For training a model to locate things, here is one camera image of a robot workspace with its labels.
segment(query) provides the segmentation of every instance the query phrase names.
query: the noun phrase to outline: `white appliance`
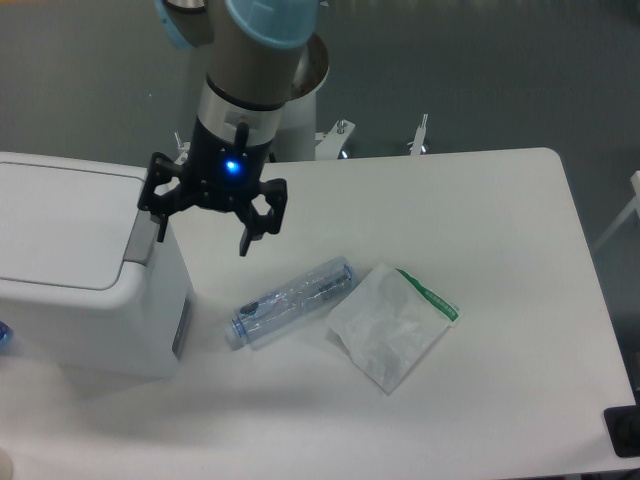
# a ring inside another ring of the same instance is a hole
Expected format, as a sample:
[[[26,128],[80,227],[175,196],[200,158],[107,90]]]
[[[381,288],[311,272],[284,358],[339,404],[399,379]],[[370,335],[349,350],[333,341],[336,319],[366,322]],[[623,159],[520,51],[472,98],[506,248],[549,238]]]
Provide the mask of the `white appliance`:
[[[63,364],[178,368],[194,295],[171,231],[139,212],[145,170],[0,153],[0,321]]]

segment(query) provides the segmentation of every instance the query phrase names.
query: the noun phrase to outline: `gray floor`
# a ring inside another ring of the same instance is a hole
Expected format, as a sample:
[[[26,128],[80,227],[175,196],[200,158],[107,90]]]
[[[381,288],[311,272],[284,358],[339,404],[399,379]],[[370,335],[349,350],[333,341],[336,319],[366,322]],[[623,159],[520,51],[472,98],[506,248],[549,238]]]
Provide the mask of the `gray floor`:
[[[590,243],[640,170],[635,1],[329,0],[318,126],[357,124],[356,156],[546,146]],[[0,2],[0,150],[146,165],[188,139],[207,49],[174,50],[151,1]],[[624,352],[640,350],[640,228],[595,258]]]

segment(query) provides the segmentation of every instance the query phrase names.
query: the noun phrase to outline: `white table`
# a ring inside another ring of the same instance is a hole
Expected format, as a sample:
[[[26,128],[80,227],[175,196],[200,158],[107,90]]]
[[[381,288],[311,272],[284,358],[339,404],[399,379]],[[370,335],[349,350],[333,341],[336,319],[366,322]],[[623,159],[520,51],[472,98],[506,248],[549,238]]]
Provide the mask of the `white table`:
[[[549,150],[269,165],[282,233],[171,223],[199,304],[181,370],[145,380],[0,357],[15,480],[512,478],[628,469],[602,411],[633,403],[561,162]],[[464,311],[391,395],[317,320],[232,352],[233,307],[344,254]]]

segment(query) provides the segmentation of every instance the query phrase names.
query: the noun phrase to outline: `clear plastic bottle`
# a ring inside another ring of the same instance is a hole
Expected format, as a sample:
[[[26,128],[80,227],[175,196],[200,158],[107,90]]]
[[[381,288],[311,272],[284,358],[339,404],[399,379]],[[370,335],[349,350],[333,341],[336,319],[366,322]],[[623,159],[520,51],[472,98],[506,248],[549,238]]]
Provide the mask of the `clear plastic bottle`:
[[[9,343],[12,333],[13,331],[11,330],[11,328],[9,328],[8,325],[0,322],[0,350],[2,350],[2,348]]]
[[[353,267],[344,257],[334,258],[238,308],[225,325],[227,340],[234,349],[254,343],[308,312],[337,304],[355,286]]]

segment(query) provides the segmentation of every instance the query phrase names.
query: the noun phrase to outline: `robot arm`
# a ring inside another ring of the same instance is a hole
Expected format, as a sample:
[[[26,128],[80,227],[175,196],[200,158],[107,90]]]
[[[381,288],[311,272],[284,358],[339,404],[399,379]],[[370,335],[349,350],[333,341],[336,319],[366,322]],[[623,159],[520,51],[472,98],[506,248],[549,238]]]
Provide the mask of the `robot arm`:
[[[175,23],[175,18],[200,22],[194,43],[208,38],[202,28],[206,13],[215,41],[188,159],[177,165],[154,153],[138,208],[160,223],[158,241],[163,240],[169,216],[193,205],[234,212],[245,225],[240,242],[244,256],[251,241],[280,231],[286,182],[261,182],[260,175],[298,62],[315,29],[318,1],[215,0],[206,12],[202,0],[162,1]],[[174,178],[179,181],[176,187],[156,193],[158,186]],[[266,215],[252,204],[258,195],[264,195],[271,207]]]

